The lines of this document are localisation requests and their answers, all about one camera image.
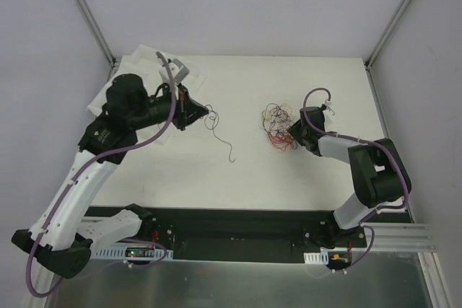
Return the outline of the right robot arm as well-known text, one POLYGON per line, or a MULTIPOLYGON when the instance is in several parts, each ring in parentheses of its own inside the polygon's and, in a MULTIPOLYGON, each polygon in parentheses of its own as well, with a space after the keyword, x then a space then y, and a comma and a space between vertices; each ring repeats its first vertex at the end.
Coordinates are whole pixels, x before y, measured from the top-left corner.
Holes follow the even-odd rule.
POLYGON ((392 140, 366 141, 325 129, 326 106, 300 109, 300 119, 289 128, 298 145, 317 157, 349 165, 354 192, 332 212, 325 228, 326 241, 342 246, 350 229, 383 209, 401 209, 409 201, 411 180, 392 140))

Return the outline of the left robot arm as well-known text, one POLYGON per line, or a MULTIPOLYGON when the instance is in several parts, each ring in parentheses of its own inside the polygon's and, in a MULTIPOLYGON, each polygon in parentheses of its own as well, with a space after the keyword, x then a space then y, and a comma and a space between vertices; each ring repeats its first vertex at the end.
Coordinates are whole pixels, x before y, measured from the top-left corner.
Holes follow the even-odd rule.
POLYGON ((44 268, 70 279, 83 270, 91 255, 119 240, 132 237, 146 242, 154 230, 152 215, 136 204, 96 226, 82 226, 82 217, 123 161, 124 149, 138 146, 137 131, 161 123, 184 130, 208 112, 182 84, 163 83, 149 95, 140 76, 117 76, 106 91, 102 112, 78 143, 61 190, 32 227, 14 233, 12 243, 44 268))

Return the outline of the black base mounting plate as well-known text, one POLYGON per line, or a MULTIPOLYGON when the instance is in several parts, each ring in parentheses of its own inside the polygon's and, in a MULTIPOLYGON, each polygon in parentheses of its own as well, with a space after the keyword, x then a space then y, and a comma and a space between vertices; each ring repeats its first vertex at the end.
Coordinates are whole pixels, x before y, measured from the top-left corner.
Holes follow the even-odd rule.
POLYGON ((140 215, 141 238, 175 260, 293 264, 321 249, 367 247, 362 227, 342 230, 330 211, 126 208, 140 215))

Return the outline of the right aluminium corner post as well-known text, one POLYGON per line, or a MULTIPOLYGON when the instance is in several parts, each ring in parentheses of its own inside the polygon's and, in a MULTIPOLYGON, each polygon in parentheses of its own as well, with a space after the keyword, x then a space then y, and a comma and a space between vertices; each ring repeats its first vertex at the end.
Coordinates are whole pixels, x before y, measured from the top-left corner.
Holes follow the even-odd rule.
POLYGON ((395 8, 391 18, 388 20, 384 30, 382 31, 378 41, 376 42, 371 54, 365 59, 365 69, 369 71, 374 63, 377 61, 380 53, 389 41, 394 31, 397 29, 399 22, 405 15, 407 9, 413 0, 400 0, 398 6, 395 8))

